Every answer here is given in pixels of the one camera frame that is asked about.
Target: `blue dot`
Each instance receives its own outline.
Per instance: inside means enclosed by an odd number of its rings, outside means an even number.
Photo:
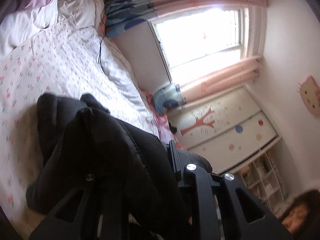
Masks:
[[[237,132],[237,133],[242,133],[242,132],[243,132],[243,127],[242,127],[241,125],[237,125],[237,126],[235,127],[235,129],[236,129],[236,132]]]

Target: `beige dot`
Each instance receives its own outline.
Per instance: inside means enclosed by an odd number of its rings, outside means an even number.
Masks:
[[[261,141],[262,140],[262,135],[258,133],[256,138],[257,138],[257,141]]]

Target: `silver bolt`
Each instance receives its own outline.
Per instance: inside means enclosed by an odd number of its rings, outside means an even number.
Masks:
[[[85,179],[87,181],[93,181],[96,178],[96,176],[94,174],[88,174],[87,176],[85,176]]]
[[[227,180],[234,180],[235,179],[235,176],[232,173],[226,173],[226,174],[224,174],[224,177]]]
[[[196,168],[197,168],[197,165],[195,165],[193,163],[190,163],[190,164],[187,165],[187,169],[189,171],[194,171]]]

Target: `black jacket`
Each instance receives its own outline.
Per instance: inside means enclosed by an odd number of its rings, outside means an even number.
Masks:
[[[78,101],[44,94],[37,111],[44,168],[27,190],[30,208],[48,213],[87,174],[115,176],[125,181],[138,223],[168,239],[188,239],[190,214],[156,136],[112,117],[91,95]],[[190,159],[212,171],[204,158]]]

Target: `curtain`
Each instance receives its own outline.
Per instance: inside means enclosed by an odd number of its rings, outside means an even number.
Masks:
[[[111,0],[106,3],[106,36],[113,38],[146,21],[177,11],[201,7],[258,6],[266,7],[266,0]]]
[[[157,114],[196,102],[228,88],[242,85],[259,76],[260,57],[250,57],[222,70],[215,71],[183,86],[170,84],[158,90],[152,103]]]

